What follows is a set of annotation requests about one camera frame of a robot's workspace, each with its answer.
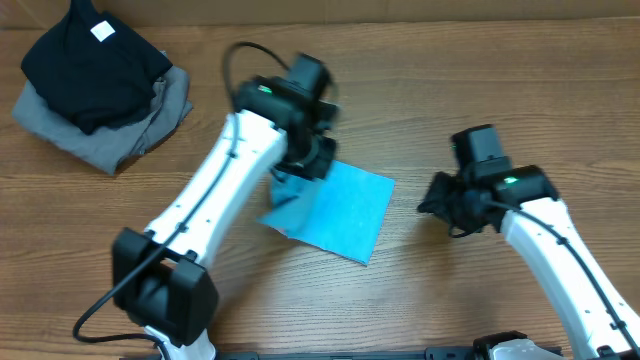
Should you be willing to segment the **light blue printed t-shirt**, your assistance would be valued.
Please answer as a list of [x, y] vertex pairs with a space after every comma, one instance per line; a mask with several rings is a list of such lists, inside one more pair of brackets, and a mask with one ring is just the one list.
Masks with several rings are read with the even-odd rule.
[[334, 161], [327, 177], [272, 176], [272, 209], [258, 222], [285, 237], [367, 265], [395, 181]]

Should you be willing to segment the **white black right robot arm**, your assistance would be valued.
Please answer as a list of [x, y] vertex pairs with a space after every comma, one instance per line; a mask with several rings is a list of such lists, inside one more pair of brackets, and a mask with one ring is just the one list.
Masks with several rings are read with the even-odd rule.
[[639, 316], [608, 279], [543, 170], [529, 165], [476, 179], [438, 172], [417, 207], [452, 238], [491, 226], [545, 292], [578, 359], [636, 359]]

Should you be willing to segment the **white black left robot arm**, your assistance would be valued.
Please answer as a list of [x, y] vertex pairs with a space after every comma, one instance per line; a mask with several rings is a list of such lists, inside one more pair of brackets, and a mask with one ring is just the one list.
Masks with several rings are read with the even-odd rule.
[[163, 359], [213, 359], [207, 335], [219, 294], [216, 253], [259, 180], [327, 176], [337, 117], [329, 80], [257, 76], [231, 97], [220, 137], [178, 197], [143, 232], [123, 229], [112, 246], [110, 299], [141, 326]]

